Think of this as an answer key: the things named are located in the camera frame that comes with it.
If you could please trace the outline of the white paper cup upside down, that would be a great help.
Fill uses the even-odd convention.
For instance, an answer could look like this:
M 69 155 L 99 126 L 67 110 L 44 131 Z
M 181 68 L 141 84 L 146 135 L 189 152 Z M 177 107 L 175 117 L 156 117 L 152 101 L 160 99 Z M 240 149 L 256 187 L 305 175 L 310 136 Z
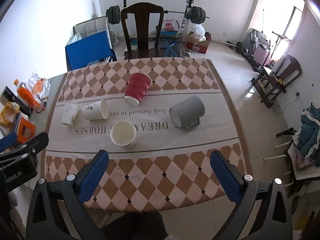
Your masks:
M 73 127 L 80 106 L 72 101 L 67 101 L 63 108 L 62 124 Z

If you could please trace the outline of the white paper cup with print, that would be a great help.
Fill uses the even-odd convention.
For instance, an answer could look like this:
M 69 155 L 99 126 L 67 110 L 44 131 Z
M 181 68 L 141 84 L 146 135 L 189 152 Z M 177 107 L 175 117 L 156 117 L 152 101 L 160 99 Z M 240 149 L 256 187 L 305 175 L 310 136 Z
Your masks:
M 102 99 L 85 106 L 82 115 L 86 120 L 107 120 L 109 109 L 106 100 Z

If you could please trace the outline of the red ribbed paper cup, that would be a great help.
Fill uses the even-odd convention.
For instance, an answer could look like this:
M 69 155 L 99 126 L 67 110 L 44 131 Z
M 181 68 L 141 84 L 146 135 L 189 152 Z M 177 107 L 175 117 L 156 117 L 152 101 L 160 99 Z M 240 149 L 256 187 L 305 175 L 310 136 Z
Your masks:
M 152 81 L 148 75 L 142 72 L 133 73 L 125 92 L 125 102 L 131 106 L 138 106 L 148 88 L 151 86 L 151 82 Z

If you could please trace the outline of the orange box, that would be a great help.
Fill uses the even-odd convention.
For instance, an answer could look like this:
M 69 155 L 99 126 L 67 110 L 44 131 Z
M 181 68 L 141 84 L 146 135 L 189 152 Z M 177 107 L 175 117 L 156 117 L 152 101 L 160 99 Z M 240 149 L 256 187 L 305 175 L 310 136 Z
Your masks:
M 36 127 L 26 120 L 20 114 L 16 116 L 14 125 L 13 125 L 13 132 L 16 135 L 16 142 L 18 144 L 25 143 L 29 139 L 31 139 L 36 132 Z

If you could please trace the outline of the yellow plastic bag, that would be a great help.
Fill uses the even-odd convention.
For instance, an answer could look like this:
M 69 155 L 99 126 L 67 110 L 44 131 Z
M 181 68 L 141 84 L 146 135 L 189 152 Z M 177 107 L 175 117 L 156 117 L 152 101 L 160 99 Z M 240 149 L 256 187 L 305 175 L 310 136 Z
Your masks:
M 20 106 L 15 102 L 7 102 L 1 111 L 0 124 L 9 127 L 15 121 L 16 115 L 20 112 Z

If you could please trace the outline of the orange juice bottle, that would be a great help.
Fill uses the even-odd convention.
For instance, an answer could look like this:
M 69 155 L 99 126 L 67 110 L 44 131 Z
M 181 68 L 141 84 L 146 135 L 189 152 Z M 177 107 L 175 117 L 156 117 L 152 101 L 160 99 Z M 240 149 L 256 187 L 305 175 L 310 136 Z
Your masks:
M 32 94 L 24 82 L 14 81 L 17 94 L 34 110 L 42 109 L 41 100 Z

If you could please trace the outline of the white plastic bag on table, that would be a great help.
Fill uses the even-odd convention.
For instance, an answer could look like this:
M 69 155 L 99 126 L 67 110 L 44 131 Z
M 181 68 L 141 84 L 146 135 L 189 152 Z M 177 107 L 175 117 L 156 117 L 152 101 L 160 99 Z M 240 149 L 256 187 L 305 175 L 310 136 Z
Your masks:
M 27 88 L 34 96 L 43 100 L 49 96 L 50 82 L 45 78 L 39 77 L 38 74 L 33 74 L 27 82 Z

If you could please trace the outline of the pile of clothes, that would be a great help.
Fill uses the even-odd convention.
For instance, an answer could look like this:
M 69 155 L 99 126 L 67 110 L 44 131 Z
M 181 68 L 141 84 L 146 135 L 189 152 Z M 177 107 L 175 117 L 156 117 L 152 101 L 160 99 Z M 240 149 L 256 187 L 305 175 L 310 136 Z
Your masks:
M 319 108 L 313 103 L 303 110 L 300 117 L 302 126 L 292 137 L 299 151 L 296 164 L 299 169 L 308 166 L 319 168 Z

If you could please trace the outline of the checkered brown table cloth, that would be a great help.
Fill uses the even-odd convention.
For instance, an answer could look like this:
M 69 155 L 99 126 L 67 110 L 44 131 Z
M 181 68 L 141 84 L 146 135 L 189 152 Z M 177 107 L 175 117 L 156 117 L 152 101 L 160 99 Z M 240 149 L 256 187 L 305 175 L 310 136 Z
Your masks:
M 151 79 L 138 106 L 124 100 L 133 73 Z M 99 150 L 109 165 L 87 207 L 107 211 L 170 210 L 199 204 L 224 194 L 210 167 L 219 150 L 242 173 L 252 165 L 239 116 L 227 89 L 209 59 L 153 58 L 118 61 L 73 70 L 51 92 L 46 131 L 49 144 L 41 174 L 48 181 L 77 173 Z M 205 107 L 200 125 L 178 128 L 169 109 L 197 96 Z M 82 109 L 106 100 L 107 120 L 86 120 Z M 80 106 L 73 127 L 62 124 L 67 101 Z M 131 147 L 115 145 L 114 124 L 128 121 L 136 129 Z

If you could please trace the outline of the white padded bench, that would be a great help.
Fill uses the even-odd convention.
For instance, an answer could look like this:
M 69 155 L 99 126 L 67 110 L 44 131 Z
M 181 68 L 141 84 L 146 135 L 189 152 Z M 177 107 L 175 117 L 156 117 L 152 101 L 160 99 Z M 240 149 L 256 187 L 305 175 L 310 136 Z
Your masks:
M 100 33 L 106 32 L 107 38 L 110 39 L 110 32 L 108 28 L 108 19 L 106 16 L 94 18 L 76 24 L 73 27 L 73 35 L 80 34 L 82 38 Z

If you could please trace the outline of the grey ribbed mug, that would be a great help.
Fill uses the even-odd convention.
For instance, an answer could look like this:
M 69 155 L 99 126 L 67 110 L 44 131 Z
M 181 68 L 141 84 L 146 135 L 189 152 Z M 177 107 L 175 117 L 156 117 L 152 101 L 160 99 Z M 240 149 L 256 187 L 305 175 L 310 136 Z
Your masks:
M 205 107 L 201 99 L 195 95 L 179 102 L 169 109 L 172 122 L 186 130 L 200 125 L 200 118 L 205 114 Z

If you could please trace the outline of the dark wooden side chair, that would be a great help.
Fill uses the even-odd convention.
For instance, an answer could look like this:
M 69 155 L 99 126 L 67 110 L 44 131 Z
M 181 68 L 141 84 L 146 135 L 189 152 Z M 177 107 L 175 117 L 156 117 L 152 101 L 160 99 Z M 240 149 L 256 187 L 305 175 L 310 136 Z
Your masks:
M 287 87 L 302 75 L 298 60 L 289 54 L 285 55 L 275 67 L 275 70 L 263 67 L 258 77 L 251 80 L 261 97 L 260 102 L 267 108 L 272 108 L 274 100 L 281 93 L 286 93 Z

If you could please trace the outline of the small barbell on floor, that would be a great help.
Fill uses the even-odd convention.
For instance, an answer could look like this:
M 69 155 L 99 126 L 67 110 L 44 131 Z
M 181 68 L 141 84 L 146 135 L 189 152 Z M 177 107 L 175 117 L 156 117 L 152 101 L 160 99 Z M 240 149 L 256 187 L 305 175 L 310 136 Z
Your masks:
M 238 54 L 242 54 L 243 51 L 244 51 L 244 47 L 243 47 L 241 42 L 237 42 L 236 44 L 232 44 L 231 42 L 228 42 L 228 41 L 227 42 L 223 42 L 223 41 L 216 40 L 216 39 L 212 39 L 212 41 L 227 45 L 227 46 L 229 46 L 231 48 L 235 48 L 235 50 L 236 50 L 236 52 Z

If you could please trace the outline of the red white plastic bag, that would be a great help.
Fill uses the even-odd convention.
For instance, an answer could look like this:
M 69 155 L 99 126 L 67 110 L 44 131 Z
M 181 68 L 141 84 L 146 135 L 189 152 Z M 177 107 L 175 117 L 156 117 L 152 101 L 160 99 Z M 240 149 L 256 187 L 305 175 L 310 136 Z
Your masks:
M 179 28 L 180 25 L 176 19 L 172 18 L 163 20 L 162 31 L 178 32 Z

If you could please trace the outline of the white weight rack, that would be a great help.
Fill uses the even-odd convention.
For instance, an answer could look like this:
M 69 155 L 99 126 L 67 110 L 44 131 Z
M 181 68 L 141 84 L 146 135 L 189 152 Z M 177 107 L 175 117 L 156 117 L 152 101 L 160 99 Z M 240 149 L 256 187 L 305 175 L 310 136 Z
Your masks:
M 185 42 L 186 36 L 188 35 L 188 25 L 190 22 L 191 9 L 192 9 L 193 2 L 194 0 L 186 0 L 185 12 L 182 20 L 182 25 L 181 25 L 181 31 L 182 31 L 181 41 L 182 42 Z

